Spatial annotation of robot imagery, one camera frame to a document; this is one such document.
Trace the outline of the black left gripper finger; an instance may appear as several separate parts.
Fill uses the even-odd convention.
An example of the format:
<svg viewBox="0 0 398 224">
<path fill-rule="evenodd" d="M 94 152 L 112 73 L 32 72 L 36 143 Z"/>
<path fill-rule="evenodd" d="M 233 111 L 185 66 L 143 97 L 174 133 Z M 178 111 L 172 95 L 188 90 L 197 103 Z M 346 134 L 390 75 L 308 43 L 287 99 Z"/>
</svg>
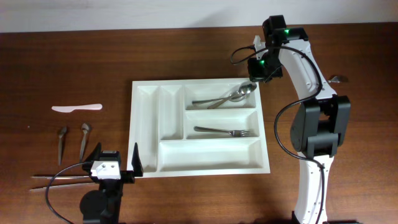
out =
<svg viewBox="0 0 398 224">
<path fill-rule="evenodd" d="M 131 165 L 135 177 L 142 177 L 144 175 L 141 159 L 139 157 L 139 148 L 137 143 L 134 144 Z"/>
<path fill-rule="evenodd" d="M 101 143 L 99 142 L 90 155 L 86 158 L 85 162 L 96 161 L 99 159 L 101 154 Z"/>
</svg>

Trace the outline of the white cutlery tray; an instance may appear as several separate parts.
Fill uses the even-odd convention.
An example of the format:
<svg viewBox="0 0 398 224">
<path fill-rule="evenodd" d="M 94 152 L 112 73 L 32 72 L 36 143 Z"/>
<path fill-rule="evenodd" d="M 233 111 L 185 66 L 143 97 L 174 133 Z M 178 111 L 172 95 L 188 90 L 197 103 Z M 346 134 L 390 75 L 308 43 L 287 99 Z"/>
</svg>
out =
<svg viewBox="0 0 398 224">
<path fill-rule="evenodd" d="M 212 102 L 192 105 L 227 97 L 244 82 L 246 78 L 134 81 L 127 160 L 132 161 L 137 143 L 145 178 L 270 173 L 260 89 L 212 110 Z M 194 126 L 246 130 L 252 136 L 196 132 Z"/>
</svg>

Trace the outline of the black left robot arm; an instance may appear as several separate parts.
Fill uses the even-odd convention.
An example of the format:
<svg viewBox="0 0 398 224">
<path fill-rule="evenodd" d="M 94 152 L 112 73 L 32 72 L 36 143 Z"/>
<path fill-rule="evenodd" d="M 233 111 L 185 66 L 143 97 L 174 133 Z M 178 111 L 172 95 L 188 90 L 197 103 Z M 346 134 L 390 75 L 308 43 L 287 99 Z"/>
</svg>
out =
<svg viewBox="0 0 398 224">
<path fill-rule="evenodd" d="M 83 222 L 118 223 L 123 187 L 135 182 L 134 171 L 121 170 L 120 152 L 103 151 L 101 143 L 86 158 L 82 169 L 99 185 L 97 190 L 86 193 L 80 201 Z"/>
</svg>

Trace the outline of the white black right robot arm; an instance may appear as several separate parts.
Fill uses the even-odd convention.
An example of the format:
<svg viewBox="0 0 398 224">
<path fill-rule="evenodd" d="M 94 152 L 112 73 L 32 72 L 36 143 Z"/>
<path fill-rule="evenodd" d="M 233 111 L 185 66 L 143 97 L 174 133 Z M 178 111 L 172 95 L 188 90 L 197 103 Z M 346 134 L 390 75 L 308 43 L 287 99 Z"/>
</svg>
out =
<svg viewBox="0 0 398 224">
<path fill-rule="evenodd" d="M 326 223 L 328 173 L 342 145 L 351 103 L 323 77 L 301 27 L 281 15 L 263 22 L 248 78 L 134 81 L 127 169 L 141 161 L 144 177 L 267 174 L 270 171 L 257 84 L 287 72 L 298 95 L 290 129 L 300 161 L 292 218 Z"/>
</svg>

